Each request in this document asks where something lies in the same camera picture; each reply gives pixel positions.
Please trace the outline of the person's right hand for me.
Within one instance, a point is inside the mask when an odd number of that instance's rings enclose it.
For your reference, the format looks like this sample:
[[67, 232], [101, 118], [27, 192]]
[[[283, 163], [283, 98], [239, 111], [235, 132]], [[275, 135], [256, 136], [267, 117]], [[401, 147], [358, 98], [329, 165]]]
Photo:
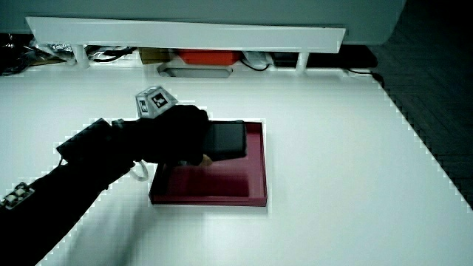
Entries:
[[213, 160], [203, 151], [210, 126], [208, 113], [195, 105], [180, 104], [161, 86], [135, 95], [139, 114], [138, 137], [145, 141], [140, 158], [148, 163], [209, 166]]

